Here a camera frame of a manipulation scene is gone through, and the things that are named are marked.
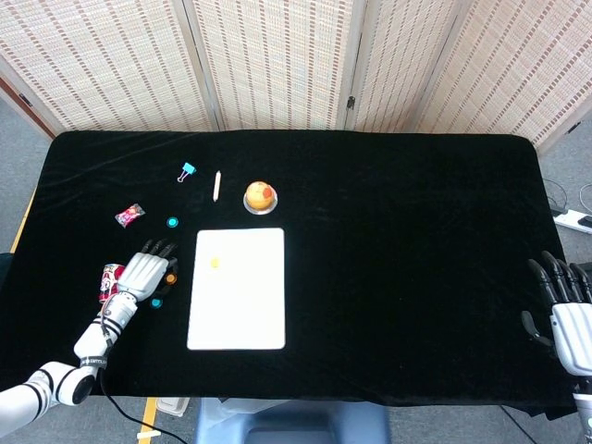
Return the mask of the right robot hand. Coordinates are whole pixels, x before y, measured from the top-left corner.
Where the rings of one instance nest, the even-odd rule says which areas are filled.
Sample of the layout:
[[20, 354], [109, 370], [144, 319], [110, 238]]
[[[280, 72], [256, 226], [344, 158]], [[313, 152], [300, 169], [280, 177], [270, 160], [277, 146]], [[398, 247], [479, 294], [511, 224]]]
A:
[[553, 337], [541, 335], [532, 314], [521, 312], [524, 330], [531, 339], [554, 350], [572, 376], [592, 376], [592, 263], [566, 264], [548, 251], [545, 264], [528, 261], [545, 302]]

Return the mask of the white plastic box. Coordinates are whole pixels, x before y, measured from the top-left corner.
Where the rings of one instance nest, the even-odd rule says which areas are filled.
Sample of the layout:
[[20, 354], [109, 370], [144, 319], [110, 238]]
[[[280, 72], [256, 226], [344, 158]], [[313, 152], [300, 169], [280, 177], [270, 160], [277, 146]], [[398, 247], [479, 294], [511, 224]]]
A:
[[182, 417], [189, 406], [190, 398], [162, 397], [156, 400], [156, 410], [175, 417]]

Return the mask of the red drink can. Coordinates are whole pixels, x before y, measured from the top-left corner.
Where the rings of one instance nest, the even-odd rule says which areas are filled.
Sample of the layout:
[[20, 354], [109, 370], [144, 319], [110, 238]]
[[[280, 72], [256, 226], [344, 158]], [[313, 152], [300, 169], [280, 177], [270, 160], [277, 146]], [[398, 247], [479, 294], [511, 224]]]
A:
[[107, 264], [104, 266], [98, 294], [100, 304], [105, 303], [118, 292], [117, 283], [124, 270], [125, 266], [121, 264]]

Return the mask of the white rectangular board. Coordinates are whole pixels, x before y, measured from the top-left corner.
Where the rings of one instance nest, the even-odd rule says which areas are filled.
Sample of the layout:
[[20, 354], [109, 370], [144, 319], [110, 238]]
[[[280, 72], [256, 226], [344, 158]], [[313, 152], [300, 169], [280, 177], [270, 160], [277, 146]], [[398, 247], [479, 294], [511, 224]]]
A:
[[[201, 230], [196, 235], [187, 348], [276, 351], [286, 344], [284, 231]], [[220, 260], [212, 268], [213, 258]]]

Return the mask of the pink candy wrapper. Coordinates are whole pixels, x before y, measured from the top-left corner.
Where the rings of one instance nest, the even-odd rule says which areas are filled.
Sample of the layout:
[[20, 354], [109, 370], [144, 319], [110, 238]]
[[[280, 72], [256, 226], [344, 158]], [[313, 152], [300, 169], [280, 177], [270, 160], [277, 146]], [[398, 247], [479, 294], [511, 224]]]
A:
[[126, 228], [129, 224], [144, 215], [144, 209], [138, 203], [134, 203], [122, 212], [116, 214], [115, 220], [121, 227]]

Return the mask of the white power strip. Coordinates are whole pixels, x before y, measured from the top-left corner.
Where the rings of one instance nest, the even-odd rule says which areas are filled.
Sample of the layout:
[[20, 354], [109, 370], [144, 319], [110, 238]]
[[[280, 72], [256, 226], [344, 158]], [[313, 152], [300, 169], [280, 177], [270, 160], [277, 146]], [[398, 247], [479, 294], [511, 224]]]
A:
[[553, 220], [555, 224], [560, 227], [569, 228], [588, 235], [592, 235], [591, 215], [574, 210], [568, 210], [564, 214], [558, 214], [554, 216]]

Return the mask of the black velvet tablecloth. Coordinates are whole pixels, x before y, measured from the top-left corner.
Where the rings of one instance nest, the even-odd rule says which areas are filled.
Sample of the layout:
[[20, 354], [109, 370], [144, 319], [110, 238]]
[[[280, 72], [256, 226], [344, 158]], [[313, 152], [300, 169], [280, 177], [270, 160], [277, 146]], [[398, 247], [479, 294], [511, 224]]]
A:
[[[185, 162], [197, 170], [178, 183]], [[243, 205], [257, 180], [278, 197], [263, 216]], [[123, 228], [115, 215], [132, 204], [145, 215]], [[262, 227], [285, 233], [285, 347], [188, 350], [196, 234]], [[160, 239], [177, 244], [179, 279], [161, 308], [142, 304], [117, 341], [106, 368], [113, 395], [574, 410], [574, 379], [521, 322], [529, 311], [549, 326], [528, 260], [563, 255], [527, 139], [63, 133], [0, 289], [0, 390], [47, 362], [76, 363], [103, 267]]]

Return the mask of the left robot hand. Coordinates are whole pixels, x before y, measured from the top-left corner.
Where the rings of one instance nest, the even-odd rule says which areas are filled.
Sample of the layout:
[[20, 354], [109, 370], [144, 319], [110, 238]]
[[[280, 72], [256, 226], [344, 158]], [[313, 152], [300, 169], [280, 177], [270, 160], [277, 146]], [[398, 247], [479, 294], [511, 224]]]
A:
[[175, 242], [166, 239], [148, 240], [135, 253], [117, 281], [117, 292], [131, 295], [137, 302], [143, 302], [155, 292], [162, 293], [170, 286], [168, 275], [179, 272], [178, 259], [173, 256]]

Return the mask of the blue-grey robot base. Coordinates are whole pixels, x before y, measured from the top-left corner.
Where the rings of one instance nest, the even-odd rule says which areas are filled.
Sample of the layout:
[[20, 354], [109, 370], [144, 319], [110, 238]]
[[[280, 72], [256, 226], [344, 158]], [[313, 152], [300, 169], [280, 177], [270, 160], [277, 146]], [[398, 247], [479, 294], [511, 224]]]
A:
[[391, 444], [389, 411], [366, 401], [201, 398], [193, 444]]

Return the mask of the orange fruit jelly cup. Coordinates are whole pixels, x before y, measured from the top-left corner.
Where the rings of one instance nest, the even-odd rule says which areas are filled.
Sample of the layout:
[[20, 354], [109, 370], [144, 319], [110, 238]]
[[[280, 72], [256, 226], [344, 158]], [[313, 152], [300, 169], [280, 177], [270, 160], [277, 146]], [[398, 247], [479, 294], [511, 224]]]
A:
[[243, 195], [245, 209], [256, 216], [271, 213], [278, 204], [278, 194], [268, 183], [257, 180], [248, 185]]

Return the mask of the woven bamboo folding screen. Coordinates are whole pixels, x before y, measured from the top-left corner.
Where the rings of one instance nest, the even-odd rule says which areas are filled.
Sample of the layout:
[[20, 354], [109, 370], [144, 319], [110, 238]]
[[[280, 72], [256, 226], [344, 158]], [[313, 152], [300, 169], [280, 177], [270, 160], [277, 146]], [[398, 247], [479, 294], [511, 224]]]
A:
[[592, 113], [592, 0], [0, 0], [0, 84], [67, 130], [496, 133]]

